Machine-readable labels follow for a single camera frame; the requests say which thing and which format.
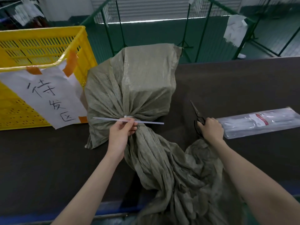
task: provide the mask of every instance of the scissors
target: scissors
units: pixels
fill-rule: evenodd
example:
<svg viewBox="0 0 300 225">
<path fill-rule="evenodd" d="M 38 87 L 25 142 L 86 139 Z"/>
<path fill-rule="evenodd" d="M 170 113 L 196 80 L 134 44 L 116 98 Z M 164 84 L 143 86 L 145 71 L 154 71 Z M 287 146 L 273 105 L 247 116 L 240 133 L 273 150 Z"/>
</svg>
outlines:
<svg viewBox="0 0 300 225">
<path fill-rule="evenodd" d="M 201 130 L 199 129 L 198 125 L 197 125 L 197 121 L 200 122 L 202 125 L 205 125 L 205 118 L 202 116 L 202 114 L 197 110 L 197 108 L 195 107 L 194 103 L 192 102 L 192 100 L 190 100 L 192 106 L 193 106 L 193 109 L 196 113 L 196 116 L 197 116 L 197 120 L 194 121 L 194 127 L 195 127 L 195 130 L 197 132 L 197 134 L 201 137 L 203 137 L 202 135 L 202 132 Z"/>
</svg>

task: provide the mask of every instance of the plastic bag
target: plastic bag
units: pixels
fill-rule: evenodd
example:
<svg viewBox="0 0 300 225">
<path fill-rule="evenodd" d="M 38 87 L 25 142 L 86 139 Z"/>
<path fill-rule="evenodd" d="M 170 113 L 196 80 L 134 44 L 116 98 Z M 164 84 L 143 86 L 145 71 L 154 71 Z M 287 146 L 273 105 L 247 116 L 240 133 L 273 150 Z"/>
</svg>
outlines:
<svg viewBox="0 0 300 225">
<path fill-rule="evenodd" d="M 290 107 L 217 120 L 222 124 L 227 139 L 300 127 L 300 115 Z"/>
</svg>

